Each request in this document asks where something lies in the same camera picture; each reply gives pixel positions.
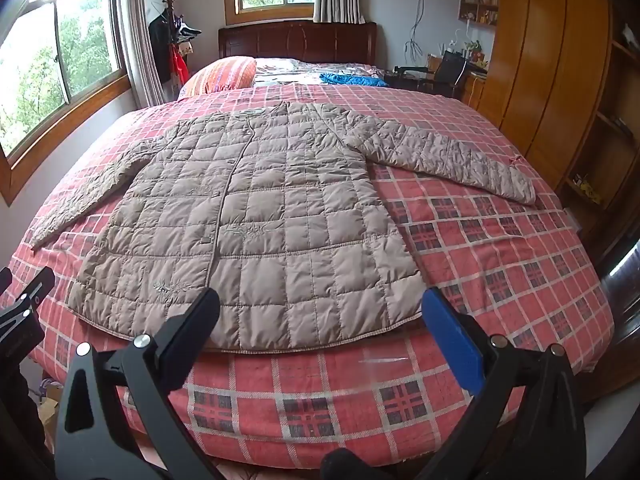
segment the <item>wooden wardrobe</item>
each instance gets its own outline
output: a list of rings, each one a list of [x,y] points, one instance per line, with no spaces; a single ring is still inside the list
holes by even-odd
[[[625,47],[623,25],[609,0],[500,0],[475,106],[556,191],[605,270],[621,238],[640,230],[640,62]],[[574,185],[575,174],[600,204]]]

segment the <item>black chair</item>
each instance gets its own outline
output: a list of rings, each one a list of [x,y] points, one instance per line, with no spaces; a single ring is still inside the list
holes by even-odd
[[[444,95],[444,97],[453,98],[458,89],[461,89],[464,85],[463,75],[467,64],[468,60],[460,56],[460,54],[445,52],[442,63],[435,72],[425,66],[396,66],[394,71],[400,79],[402,79],[404,72],[433,74],[433,78],[426,78],[424,81],[420,81],[418,90],[427,94]]]

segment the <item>wooden window frame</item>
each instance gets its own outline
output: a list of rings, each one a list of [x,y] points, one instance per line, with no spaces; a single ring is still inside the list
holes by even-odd
[[[70,109],[65,107],[63,109],[65,113],[58,117],[54,115],[52,124],[47,124],[47,128],[38,139],[32,142],[22,156],[13,163],[10,163],[4,151],[0,150],[0,194],[4,197],[6,204],[8,206],[12,204],[39,165],[63,140],[105,104],[113,101],[129,88],[131,88],[129,77],[123,75],[85,97]]]
[[[225,0],[225,19],[227,25],[263,22],[268,20],[286,20],[293,18],[312,18],[314,4],[287,4],[277,6],[252,7],[241,9],[240,0]]]

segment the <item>wooden headboard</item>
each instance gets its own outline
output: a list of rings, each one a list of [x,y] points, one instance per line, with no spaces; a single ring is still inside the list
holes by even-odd
[[[309,20],[255,23],[218,31],[220,57],[291,57],[308,63],[376,60],[375,23],[314,23]]]

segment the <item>jacket sleeve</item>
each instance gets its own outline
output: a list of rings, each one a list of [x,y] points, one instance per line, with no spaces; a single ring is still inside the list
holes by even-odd
[[[345,146],[374,162],[448,178],[523,204],[536,201],[529,177],[472,150],[460,140],[392,120],[363,116],[335,105],[316,107]]]
[[[166,136],[143,139],[132,144],[109,163],[96,178],[74,188],[39,218],[31,236],[31,249],[39,249],[66,227],[86,216],[96,206],[128,184],[166,145]]]

